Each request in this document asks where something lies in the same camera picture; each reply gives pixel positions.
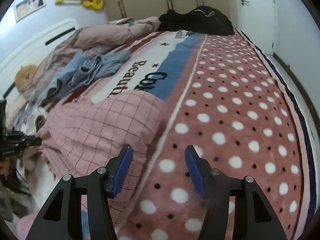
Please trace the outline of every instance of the pink plaid fabric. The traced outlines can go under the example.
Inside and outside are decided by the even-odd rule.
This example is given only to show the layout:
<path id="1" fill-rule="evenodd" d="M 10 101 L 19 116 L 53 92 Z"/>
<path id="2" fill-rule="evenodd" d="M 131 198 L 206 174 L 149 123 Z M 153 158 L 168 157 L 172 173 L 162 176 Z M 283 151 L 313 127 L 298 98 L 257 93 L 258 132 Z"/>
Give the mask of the pink plaid fabric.
<path id="1" fill-rule="evenodd" d="M 40 150 L 57 177 L 90 174 L 118 156 L 122 145 L 134 150 L 123 190 L 109 202 L 113 221 L 129 202 L 162 118 L 164 103 L 150 93 L 131 90 L 95 105 L 86 101 L 55 106 L 39 130 Z"/>

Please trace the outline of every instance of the metal screw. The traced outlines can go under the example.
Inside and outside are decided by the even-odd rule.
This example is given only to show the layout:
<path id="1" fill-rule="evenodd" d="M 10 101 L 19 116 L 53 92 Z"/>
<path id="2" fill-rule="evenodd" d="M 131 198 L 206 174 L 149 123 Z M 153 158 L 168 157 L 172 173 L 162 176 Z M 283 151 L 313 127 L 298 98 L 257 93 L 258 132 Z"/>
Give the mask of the metal screw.
<path id="1" fill-rule="evenodd" d="M 70 174 L 66 174 L 62 177 L 63 180 L 68 181 L 69 179 L 71 179 L 71 175 Z"/>
<path id="2" fill-rule="evenodd" d="M 105 173 L 107 171 L 107 169 L 105 167 L 101 167 L 97 171 L 98 171 L 99 174 L 103 174 L 103 173 Z"/>
<path id="3" fill-rule="evenodd" d="M 220 174 L 220 171 L 218 169 L 212 169 L 211 170 L 211 174 L 212 175 L 219 175 Z"/>
<path id="4" fill-rule="evenodd" d="M 246 176 L 246 177 L 245 177 L 245 180 L 246 180 L 247 182 L 249 182 L 249 183 L 251 183 L 251 182 L 254 181 L 253 177 L 251 177 L 251 176 Z"/>

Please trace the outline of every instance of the polka dot blanket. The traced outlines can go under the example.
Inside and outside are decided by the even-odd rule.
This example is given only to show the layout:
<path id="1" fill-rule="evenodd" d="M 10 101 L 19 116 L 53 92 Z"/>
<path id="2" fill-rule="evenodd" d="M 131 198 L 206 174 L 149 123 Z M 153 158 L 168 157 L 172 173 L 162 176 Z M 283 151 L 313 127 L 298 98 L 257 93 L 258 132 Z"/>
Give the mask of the polka dot blanket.
<path id="1" fill-rule="evenodd" d="M 165 101 L 135 194 L 113 220 L 119 240 L 198 239 L 207 203 L 188 174 L 187 145 L 230 177 L 254 177 L 287 238 L 298 238 L 315 208 L 312 149 L 304 115 L 267 57 L 239 30 L 153 33 L 137 44 L 124 46 L 129 61 L 96 83 L 98 93 L 85 93 L 94 103 L 126 89 Z M 227 240 L 234 209 L 230 198 Z"/>

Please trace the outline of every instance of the white door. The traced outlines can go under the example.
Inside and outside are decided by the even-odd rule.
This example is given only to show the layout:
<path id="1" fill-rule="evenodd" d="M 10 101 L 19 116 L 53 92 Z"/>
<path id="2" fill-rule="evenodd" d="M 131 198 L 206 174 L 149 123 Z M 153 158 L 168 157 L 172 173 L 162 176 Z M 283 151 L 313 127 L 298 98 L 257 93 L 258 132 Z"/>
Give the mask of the white door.
<path id="1" fill-rule="evenodd" d="M 273 54 L 274 0 L 238 0 L 239 28 L 263 52 Z"/>

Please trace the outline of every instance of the dark baseboard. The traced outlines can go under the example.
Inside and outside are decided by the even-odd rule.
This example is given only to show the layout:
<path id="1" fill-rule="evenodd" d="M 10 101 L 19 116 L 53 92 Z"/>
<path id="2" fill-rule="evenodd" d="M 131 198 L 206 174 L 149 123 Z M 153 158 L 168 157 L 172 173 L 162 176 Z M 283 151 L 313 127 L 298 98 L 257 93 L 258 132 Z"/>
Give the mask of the dark baseboard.
<path id="1" fill-rule="evenodd" d="M 309 108 L 309 111 L 311 113 L 312 119 L 316 124 L 316 129 L 318 132 L 318 137 L 320 139 L 320 119 L 318 116 L 318 113 L 315 109 L 315 106 L 313 105 L 308 93 L 306 92 L 306 90 L 304 89 L 304 87 L 302 86 L 302 84 L 300 83 L 299 79 L 297 79 L 297 77 L 295 76 L 295 74 L 291 71 L 290 66 L 287 65 L 276 53 L 273 53 L 272 55 L 275 60 L 281 65 L 281 67 L 283 67 L 283 69 L 287 72 L 287 74 L 289 75 L 289 77 L 292 79 L 293 83 L 297 86 L 298 90 L 300 91 L 303 99 L 305 100 L 305 102 L 307 103 L 307 106 Z"/>

